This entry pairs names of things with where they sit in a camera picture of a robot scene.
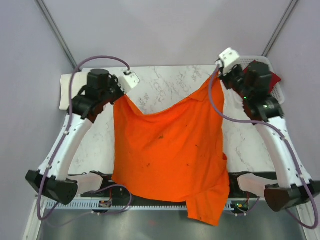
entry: gray wall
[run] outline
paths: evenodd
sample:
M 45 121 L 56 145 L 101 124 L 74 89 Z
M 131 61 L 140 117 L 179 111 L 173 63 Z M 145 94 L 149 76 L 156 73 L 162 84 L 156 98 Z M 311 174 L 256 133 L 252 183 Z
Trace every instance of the gray wall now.
M 212 65 L 232 47 L 261 55 L 290 0 L 43 0 L 77 62 Z M 92 67 L 118 67 L 95 61 Z
M 35 191 L 25 181 L 60 131 L 64 53 L 32 0 L 0 7 L 0 239 L 22 238 Z
M 301 0 L 268 58 L 282 78 L 290 136 L 311 176 L 320 180 L 320 1 Z M 320 199 L 317 199 L 320 210 Z

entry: orange fabric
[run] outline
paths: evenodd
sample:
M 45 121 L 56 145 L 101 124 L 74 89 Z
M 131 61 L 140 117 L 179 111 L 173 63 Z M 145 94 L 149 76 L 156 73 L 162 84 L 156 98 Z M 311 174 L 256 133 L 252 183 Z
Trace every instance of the orange fabric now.
M 155 114 L 144 115 L 126 95 L 115 102 L 112 178 L 142 198 L 186 201 L 189 218 L 217 226 L 229 195 L 229 176 L 223 120 L 209 102 L 209 80 Z M 223 111 L 217 80 L 212 97 Z

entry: gray floor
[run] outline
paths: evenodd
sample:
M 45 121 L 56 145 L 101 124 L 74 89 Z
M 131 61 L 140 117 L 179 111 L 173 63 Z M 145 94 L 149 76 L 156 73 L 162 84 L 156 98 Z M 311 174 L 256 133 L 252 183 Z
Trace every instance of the gray floor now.
M 56 210 L 52 224 L 85 211 Z M 62 228 L 42 229 L 43 240 L 305 240 L 302 228 L 285 212 L 265 202 L 248 215 L 223 214 L 219 227 L 187 218 L 186 211 L 129 210 L 119 215 L 87 215 Z

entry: white laundry basket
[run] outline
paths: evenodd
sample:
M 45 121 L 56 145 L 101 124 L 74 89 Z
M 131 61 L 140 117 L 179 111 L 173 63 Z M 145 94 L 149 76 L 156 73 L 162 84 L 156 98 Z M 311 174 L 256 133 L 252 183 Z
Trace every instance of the white laundry basket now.
M 261 63 L 264 63 L 264 64 L 267 64 L 269 66 L 269 69 L 271 72 L 274 73 L 274 69 L 272 68 L 272 65 L 269 61 L 268 58 L 266 58 L 265 56 L 241 56 L 240 57 L 240 60 L 241 60 L 241 67 L 242 69 L 245 69 L 251 62 L 253 61 L 257 61 L 257 62 L 261 62 Z M 234 96 L 234 99 L 239 103 L 239 104 L 242 104 L 242 99 L 240 96 L 238 96 L 236 93 L 234 93 L 236 96 Z M 274 96 L 278 102 L 280 104 L 283 104 L 285 102 L 285 96 L 280 88 L 280 85 L 279 83 L 277 83 L 272 92 L 271 92 L 271 95 Z

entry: marble tabletop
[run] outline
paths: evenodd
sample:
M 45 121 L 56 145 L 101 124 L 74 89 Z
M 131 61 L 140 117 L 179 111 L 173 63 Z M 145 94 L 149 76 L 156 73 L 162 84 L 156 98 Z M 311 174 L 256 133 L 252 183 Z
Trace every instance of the marble tabletop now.
M 111 74 L 121 75 L 125 68 L 106 68 Z M 215 70 L 205 66 L 132 67 L 140 78 L 139 85 L 128 96 L 145 114 L 163 111 L 186 98 L 207 80 Z M 223 88 L 224 114 L 235 119 L 248 119 L 243 108 L 234 100 L 232 90 Z M 229 172 L 275 171 L 267 148 L 251 124 L 223 120 L 224 152 L 228 157 Z M 84 137 L 70 167 L 70 174 L 100 171 L 112 174 L 115 162 L 115 134 L 113 106 L 108 104 Z

